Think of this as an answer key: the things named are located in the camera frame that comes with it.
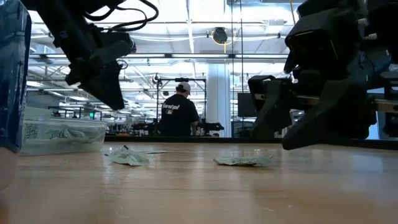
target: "black cable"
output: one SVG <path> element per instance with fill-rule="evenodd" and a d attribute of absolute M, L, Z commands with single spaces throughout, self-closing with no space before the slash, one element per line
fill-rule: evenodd
<path fill-rule="evenodd" d="M 98 21 L 102 21 L 102 20 L 108 18 L 108 17 L 112 14 L 112 12 L 113 12 L 114 10 L 115 10 L 115 8 L 110 9 L 107 13 L 103 14 L 102 16 L 92 16 L 92 15 L 88 14 L 88 12 L 85 12 L 85 13 L 84 13 L 84 16 L 85 16 L 87 19 L 91 20 L 91 21 L 96 21 L 96 22 L 98 22 Z"/>
<path fill-rule="evenodd" d="M 159 10 L 155 5 L 153 5 L 152 3 L 150 3 L 147 0 L 140 0 L 140 2 L 144 3 L 148 7 L 152 8 L 155 11 L 155 15 L 152 16 L 151 18 L 145 18 L 145 19 L 139 20 L 139 21 L 124 22 L 124 23 L 118 24 L 112 28 L 109 28 L 108 32 L 112 32 L 112 31 L 129 32 L 129 31 L 139 30 L 139 29 L 143 28 L 148 22 L 155 20 L 159 16 Z M 138 27 L 134 27 L 134 28 L 126 28 L 126 26 L 131 26 L 131 25 L 136 25 L 136 24 L 141 24 L 141 25 Z"/>

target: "white baseball cap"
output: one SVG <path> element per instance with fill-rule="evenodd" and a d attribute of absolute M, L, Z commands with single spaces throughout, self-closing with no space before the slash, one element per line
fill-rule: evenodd
<path fill-rule="evenodd" d="M 188 92 L 191 92 L 191 86 L 187 82 L 180 82 L 177 85 L 177 88 L 182 88 L 183 90 L 187 90 Z"/>

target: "table surface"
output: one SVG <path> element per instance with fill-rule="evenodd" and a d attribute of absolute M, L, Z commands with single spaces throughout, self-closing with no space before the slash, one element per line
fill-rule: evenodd
<path fill-rule="evenodd" d="M 127 144 L 166 150 L 149 166 L 100 152 L 20 157 L 0 224 L 398 223 L 398 152 L 277 144 Z M 272 153 L 267 167 L 213 158 Z"/>

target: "ceiling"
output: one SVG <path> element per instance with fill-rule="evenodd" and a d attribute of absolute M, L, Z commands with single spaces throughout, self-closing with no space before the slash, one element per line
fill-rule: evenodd
<path fill-rule="evenodd" d="M 60 49 L 56 49 L 49 37 L 49 31 L 36 12 L 30 12 L 32 27 L 31 57 L 29 62 L 29 90 L 50 90 L 59 96 L 63 105 L 71 103 L 94 103 L 105 113 L 155 116 L 156 85 L 152 82 L 155 75 L 161 78 L 206 78 L 209 63 L 228 63 L 230 67 L 231 91 L 247 90 L 247 79 L 253 75 L 280 75 L 284 58 L 289 49 L 284 37 L 291 30 L 294 20 L 289 0 L 151 0 L 159 9 L 159 17 L 148 23 L 143 29 L 131 32 L 137 46 L 137 55 L 125 59 L 128 68 L 122 70 L 119 80 L 123 96 L 129 102 L 128 110 L 118 113 L 110 111 L 99 101 L 84 91 L 72 91 L 75 86 L 67 86 L 63 81 L 68 74 L 68 60 Z M 293 1 L 295 13 L 303 2 Z M 139 1 L 127 0 L 121 7 L 135 7 L 143 10 L 148 17 L 153 10 Z M 95 12 L 94 16 L 104 14 L 108 9 Z M 121 22 L 143 19 L 139 12 L 115 11 L 107 19 L 97 22 L 97 26 L 108 27 Z M 228 35 L 228 45 L 218 45 L 211 38 L 215 27 L 224 27 Z M 180 57 L 159 58 L 158 54 L 189 54 Z M 42 59 L 40 54 L 58 54 Z M 210 58 L 204 54 L 235 54 L 234 60 Z M 175 82 L 163 86 L 163 91 L 173 93 Z M 199 113 L 203 111 L 204 92 L 199 83 L 192 83 L 192 100 Z M 236 95 L 231 109 L 236 114 Z"/>

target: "clear plastic bin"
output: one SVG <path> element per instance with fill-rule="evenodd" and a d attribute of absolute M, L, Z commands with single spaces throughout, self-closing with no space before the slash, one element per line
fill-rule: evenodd
<path fill-rule="evenodd" d="M 81 119 L 26 119 L 21 156 L 100 151 L 106 123 Z"/>

